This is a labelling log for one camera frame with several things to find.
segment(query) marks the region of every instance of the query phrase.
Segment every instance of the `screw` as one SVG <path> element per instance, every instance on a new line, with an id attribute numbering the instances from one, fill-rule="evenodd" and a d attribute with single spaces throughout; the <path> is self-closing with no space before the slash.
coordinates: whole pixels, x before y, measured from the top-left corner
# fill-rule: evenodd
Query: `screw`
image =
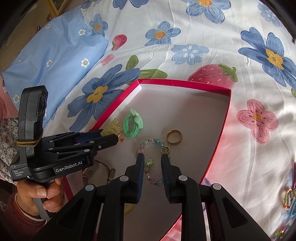
<path id="1" fill-rule="evenodd" d="M 94 186 L 91 184 L 89 184 L 85 187 L 85 190 L 87 190 L 87 191 L 92 191 L 93 189 L 94 189 Z"/>
<path id="2" fill-rule="evenodd" d="M 126 182 L 126 181 L 128 181 L 128 177 L 127 176 L 121 176 L 119 178 L 119 180 L 122 181 L 122 182 Z"/>
<path id="3" fill-rule="evenodd" d="M 188 179 L 188 177 L 186 177 L 184 175 L 179 176 L 180 181 L 186 181 L 187 179 Z"/>
<path id="4" fill-rule="evenodd" d="M 220 189 L 221 189 L 221 185 L 218 184 L 218 183 L 215 183 L 215 184 L 213 184 L 213 188 L 214 188 L 215 190 L 220 190 Z"/>

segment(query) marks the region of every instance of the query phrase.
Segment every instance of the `picture frame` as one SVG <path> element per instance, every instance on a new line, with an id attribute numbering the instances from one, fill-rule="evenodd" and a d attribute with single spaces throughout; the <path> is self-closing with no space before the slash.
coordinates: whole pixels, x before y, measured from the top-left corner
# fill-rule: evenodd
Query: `picture frame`
<path id="1" fill-rule="evenodd" d="M 72 0 L 48 0 L 48 4 L 57 17 L 62 15 Z"/>

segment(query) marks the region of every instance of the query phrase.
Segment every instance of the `fingernail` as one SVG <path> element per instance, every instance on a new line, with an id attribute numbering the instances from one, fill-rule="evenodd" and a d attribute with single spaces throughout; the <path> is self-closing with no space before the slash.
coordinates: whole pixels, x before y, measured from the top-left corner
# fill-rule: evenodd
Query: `fingernail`
<path id="1" fill-rule="evenodd" d="M 44 204 L 43 204 L 43 207 L 44 207 L 46 210 L 48 210 L 48 209 L 50 208 L 50 204 L 48 204 L 48 203 L 44 203 Z"/>
<path id="2" fill-rule="evenodd" d="M 46 191 L 44 188 L 37 188 L 37 195 L 38 197 L 46 197 Z"/>

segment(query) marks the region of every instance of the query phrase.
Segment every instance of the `maroon sleeve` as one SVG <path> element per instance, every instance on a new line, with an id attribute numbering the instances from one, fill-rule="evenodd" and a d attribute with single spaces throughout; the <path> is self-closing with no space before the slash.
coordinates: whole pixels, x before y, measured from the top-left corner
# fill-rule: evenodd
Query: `maroon sleeve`
<path id="1" fill-rule="evenodd" d="M 34 221 L 20 211 L 15 202 L 15 194 L 10 195 L 3 215 L 19 241 L 31 240 L 45 225 L 45 221 Z"/>

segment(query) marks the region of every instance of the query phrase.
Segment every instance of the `strawberry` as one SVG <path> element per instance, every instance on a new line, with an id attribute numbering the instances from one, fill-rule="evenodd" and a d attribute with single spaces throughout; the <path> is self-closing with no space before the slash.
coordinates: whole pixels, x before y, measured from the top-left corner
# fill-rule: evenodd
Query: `strawberry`
<path id="1" fill-rule="evenodd" d="M 115 50 L 119 49 L 122 45 L 124 45 L 126 43 L 127 40 L 128 40 L 127 36 L 125 36 L 123 34 L 115 36 L 112 41 L 113 47 L 112 47 L 111 51 L 115 51 Z"/>
<path id="2" fill-rule="evenodd" d="M 231 89 L 238 81 L 235 67 L 224 64 L 209 64 L 200 67 L 189 76 L 188 81 L 216 85 Z"/>

